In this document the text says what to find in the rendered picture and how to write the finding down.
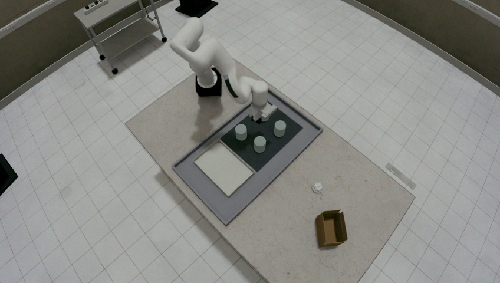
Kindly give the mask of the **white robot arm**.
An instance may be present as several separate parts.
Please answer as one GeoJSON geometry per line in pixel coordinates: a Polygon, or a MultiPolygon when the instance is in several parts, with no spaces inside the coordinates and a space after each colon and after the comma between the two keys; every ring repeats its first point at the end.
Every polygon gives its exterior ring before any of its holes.
{"type": "Polygon", "coordinates": [[[217,75],[211,69],[214,66],[221,75],[225,91],[233,101],[245,104],[252,93],[252,105],[261,108],[261,118],[265,121],[277,110],[276,106],[267,103],[267,84],[246,76],[240,77],[237,82],[234,59],[218,39],[210,34],[202,36],[203,30],[204,25],[199,18],[188,18],[170,40],[171,49],[189,63],[200,79],[199,81],[197,78],[197,81],[201,87],[211,88],[216,84],[217,75]]]}

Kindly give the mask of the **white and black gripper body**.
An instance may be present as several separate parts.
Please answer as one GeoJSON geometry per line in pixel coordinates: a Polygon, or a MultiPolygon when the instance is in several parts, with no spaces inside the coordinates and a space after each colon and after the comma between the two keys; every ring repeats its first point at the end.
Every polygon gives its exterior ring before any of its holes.
{"type": "Polygon", "coordinates": [[[255,108],[252,104],[250,106],[249,117],[253,116],[254,121],[257,121],[261,117],[261,114],[263,114],[259,109],[261,108],[255,108]]]}

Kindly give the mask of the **brown cardboard box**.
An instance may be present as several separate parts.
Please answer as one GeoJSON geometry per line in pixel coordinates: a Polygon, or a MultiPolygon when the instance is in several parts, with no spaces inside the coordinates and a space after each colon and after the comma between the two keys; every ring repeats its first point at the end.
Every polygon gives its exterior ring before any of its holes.
{"type": "Polygon", "coordinates": [[[316,217],[319,247],[340,245],[348,239],[344,213],[340,210],[327,210],[316,217]]]}

